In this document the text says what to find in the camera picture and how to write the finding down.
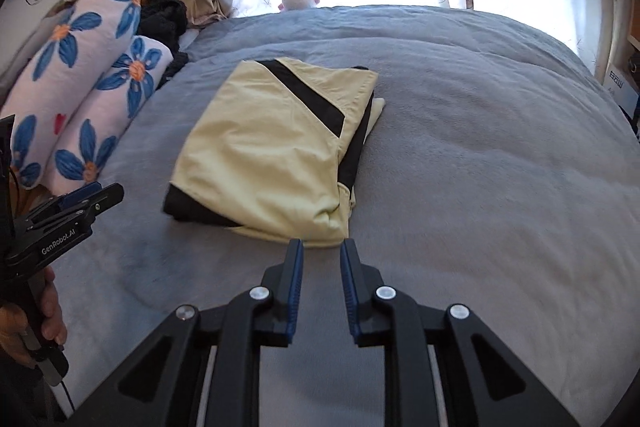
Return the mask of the blue flower pillow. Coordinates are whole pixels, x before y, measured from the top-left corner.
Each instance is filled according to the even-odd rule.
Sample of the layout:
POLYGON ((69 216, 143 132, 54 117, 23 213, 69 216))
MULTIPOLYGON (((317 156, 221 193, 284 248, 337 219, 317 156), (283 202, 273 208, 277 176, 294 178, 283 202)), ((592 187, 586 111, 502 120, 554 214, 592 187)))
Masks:
POLYGON ((58 138, 41 184, 53 195, 97 179, 131 121, 152 98, 174 56, 149 37, 134 37, 104 72, 58 138))
POLYGON ((2 106, 13 117, 11 169, 37 186, 58 137, 99 77, 129 46, 141 0, 78 0, 49 31, 2 106))

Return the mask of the dark clothes pile by pillows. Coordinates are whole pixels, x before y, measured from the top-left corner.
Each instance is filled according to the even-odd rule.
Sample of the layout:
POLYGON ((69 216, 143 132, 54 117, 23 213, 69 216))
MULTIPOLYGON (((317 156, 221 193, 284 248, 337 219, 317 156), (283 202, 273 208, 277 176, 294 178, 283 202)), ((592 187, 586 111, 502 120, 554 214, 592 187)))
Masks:
POLYGON ((137 34, 163 43, 174 57, 160 78, 157 89, 188 64, 189 54, 180 50, 179 42, 187 29, 186 5, 181 0, 146 0, 142 6, 137 34))

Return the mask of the grey bed blanket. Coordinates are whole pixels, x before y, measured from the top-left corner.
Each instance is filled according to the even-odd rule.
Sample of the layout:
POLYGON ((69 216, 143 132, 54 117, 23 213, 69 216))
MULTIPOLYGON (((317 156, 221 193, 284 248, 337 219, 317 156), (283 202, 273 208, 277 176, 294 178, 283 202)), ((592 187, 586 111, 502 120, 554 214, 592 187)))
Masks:
POLYGON ((228 303, 284 258, 163 202, 235 66, 293 57, 378 73, 349 221, 361 260, 422 305, 469 306, 582 425, 610 416, 639 368, 639 144, 570 49, 497 15, 366 6, 226 20, 189 53, 103 171, 124 200, 55 263, 64 411, 178 306, 228 303))

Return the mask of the lower blue flower pillow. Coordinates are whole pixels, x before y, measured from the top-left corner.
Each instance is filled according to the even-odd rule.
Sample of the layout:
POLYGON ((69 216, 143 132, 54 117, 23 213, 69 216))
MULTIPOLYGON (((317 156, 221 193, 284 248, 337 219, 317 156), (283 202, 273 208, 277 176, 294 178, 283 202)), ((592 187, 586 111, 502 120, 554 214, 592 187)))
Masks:
POLYGON ((97 179, 131 121, 152 98, 174 56, 149 37, 134 37, 104 72, 58 138, 41 184, 53 195, 97 179))

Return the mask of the upper blue flower pillow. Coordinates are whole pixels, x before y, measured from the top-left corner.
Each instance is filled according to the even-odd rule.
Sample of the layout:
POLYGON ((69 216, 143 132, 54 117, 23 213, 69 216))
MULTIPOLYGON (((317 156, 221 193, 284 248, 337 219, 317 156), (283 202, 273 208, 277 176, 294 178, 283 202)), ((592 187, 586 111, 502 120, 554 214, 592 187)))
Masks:
POLYGON ((141 0, 78 0, 49 31, 2 106, 13 117, 11 169, 37 186, 58 137, 99 77, 129 46, 141 0))

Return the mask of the yellow and black hooded jacket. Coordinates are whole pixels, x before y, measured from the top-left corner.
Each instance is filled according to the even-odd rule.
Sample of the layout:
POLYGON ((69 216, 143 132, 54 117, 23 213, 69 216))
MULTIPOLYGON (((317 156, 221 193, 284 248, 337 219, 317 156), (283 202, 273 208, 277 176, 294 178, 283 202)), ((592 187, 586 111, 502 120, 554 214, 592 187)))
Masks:
POLYGON ((163 210, 178 222, 314 247, 342 243, 378 73, 291 57, 243 61, 186 137, 163 210))

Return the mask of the white blue box by bed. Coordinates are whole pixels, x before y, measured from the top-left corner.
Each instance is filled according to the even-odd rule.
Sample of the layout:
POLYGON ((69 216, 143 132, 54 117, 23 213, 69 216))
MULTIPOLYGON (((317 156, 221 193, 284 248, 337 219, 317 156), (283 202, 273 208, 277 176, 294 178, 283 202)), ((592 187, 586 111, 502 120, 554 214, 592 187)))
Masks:
POLYGON ((639 92, 627 76, 613 64, 608 65, 603 88, 612 95, 618 106, 625 109, 627 113, 634 113, 639 100, 639 92))

